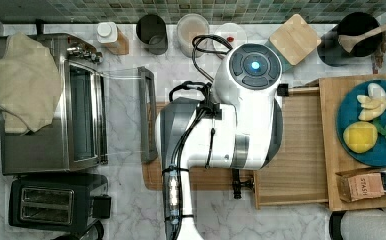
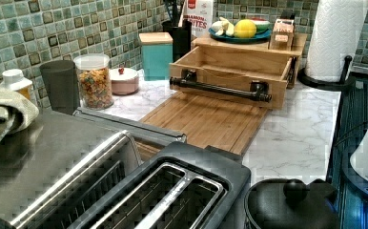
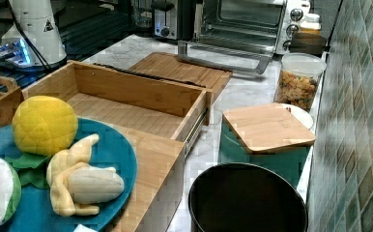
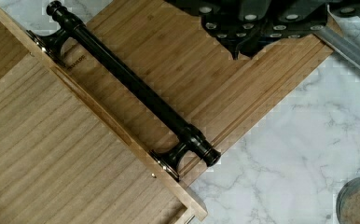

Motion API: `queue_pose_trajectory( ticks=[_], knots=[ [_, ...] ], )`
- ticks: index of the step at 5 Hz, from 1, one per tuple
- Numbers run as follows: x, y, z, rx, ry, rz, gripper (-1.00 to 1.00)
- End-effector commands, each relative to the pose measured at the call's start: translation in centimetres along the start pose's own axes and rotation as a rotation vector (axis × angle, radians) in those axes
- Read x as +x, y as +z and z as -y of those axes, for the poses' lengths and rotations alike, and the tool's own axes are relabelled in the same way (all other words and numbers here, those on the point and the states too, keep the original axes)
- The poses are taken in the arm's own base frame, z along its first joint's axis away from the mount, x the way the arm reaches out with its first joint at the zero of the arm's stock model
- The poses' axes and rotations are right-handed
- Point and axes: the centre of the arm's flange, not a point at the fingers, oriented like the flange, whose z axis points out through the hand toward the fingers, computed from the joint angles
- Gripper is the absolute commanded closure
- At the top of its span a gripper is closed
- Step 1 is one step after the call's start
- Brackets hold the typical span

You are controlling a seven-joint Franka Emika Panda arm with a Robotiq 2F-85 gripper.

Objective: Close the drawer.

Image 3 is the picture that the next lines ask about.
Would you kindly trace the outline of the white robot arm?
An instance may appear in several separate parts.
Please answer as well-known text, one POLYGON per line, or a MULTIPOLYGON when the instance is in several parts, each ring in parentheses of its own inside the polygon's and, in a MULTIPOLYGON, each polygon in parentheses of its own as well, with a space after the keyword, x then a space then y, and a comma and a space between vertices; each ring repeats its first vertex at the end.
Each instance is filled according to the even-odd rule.
POLYGON ((0 58, 21 69, 49 70, 67 53, 50 0, 8 0, 14 25, 2 37, 0 58))

